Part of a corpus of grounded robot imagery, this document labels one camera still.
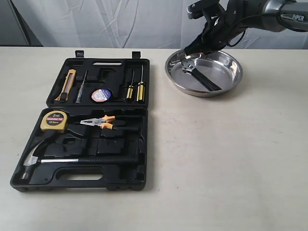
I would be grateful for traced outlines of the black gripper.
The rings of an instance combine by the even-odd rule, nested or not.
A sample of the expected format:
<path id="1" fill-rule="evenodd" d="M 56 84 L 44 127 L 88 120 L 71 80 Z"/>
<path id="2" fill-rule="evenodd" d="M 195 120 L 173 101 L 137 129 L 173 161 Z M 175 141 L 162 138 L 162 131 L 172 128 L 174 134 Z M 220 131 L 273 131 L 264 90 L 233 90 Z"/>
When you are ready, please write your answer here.
<path id="1" fill-rule="evenodd" d="M 224 9 L 219 3 L 219 14 L 205 18 L 203 31 L 184 48 L 185 54 L 211 53 L 226 47 L 234 37 L 246 29 L 246 27 L 241 29 L 240 23 L 246 16 L 247 4 L 246 0 L 230 0 L 227 9 Z"/>

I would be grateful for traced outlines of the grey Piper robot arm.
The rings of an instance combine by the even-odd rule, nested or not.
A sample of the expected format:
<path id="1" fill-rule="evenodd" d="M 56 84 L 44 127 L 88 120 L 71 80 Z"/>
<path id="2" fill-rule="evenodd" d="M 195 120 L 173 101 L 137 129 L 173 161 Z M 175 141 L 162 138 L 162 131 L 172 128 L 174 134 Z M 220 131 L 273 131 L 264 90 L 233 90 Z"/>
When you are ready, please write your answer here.
<path id="1" fill-rule="evenodd" d="M 271 32 L 308 30 L 308 4 L 296 0 L 230 0 L 224 9 L 218 0 L 200 0 L 187 7 L 189 19 L 206 20 L 204 29 L 184 48 L 186 55 L 212 53 L 232 47 L 249 28 Z"/>

